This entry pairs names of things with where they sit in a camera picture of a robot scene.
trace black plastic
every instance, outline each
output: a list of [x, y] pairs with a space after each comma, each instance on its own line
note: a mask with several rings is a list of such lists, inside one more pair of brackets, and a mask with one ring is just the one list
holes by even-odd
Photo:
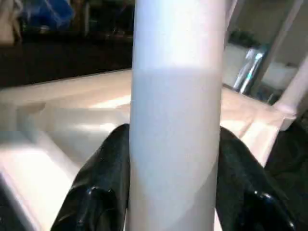
[[224, 231], [295, 231], [288, 199], [235, 135], [221, 128], [216, 209]]
[[129, 125], [115, 129], [80, 170], [52, 231], [122, 231], [129, 192]]
[[299, 231], [308, 231], [308, 134], [298, 123], [280, 132], [265, 170], [290, 198]]

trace blue object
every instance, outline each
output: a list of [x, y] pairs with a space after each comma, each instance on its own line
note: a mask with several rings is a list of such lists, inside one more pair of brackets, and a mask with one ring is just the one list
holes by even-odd
[[74, 11], [66, 0], [28, 0], [22, 14], [30, 26], [69, 27]]

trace white pole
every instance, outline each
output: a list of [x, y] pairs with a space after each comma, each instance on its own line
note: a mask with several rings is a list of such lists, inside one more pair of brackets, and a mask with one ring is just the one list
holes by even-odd
[[302, 62], [297, 74], [292, 79], [288, 88], [284, 91], [282, 97], [275, 107], [291, 115], [296, 115], [298, 107], [308, 92], [308, 55]]
[[137, 0], [130, 231], [213, 230], [225, 0]]

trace shiny metal object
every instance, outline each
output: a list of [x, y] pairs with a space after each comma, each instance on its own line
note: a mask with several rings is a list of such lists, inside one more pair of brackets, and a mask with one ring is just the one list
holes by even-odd
[[256, 70], [259, 67], [261, 60], [265, 54], [265, 49], [250, 49], [246, 55], [243, 68], [240, 70], [239, 75], [234, 83], [233, 88], [241, 93], [246, 94], [249, 92], [252, 83], [256, 76]]

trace white cylindrical tube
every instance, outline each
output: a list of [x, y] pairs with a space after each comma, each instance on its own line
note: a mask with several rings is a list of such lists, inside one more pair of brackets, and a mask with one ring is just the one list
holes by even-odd
[[308, 55], [302, 62], [297, 74], [275, 107], [285, 113], [297, 114], [297, 109], [308, 92]]
[[137, 0], [130, 231], [213, 230], [225, 0]]

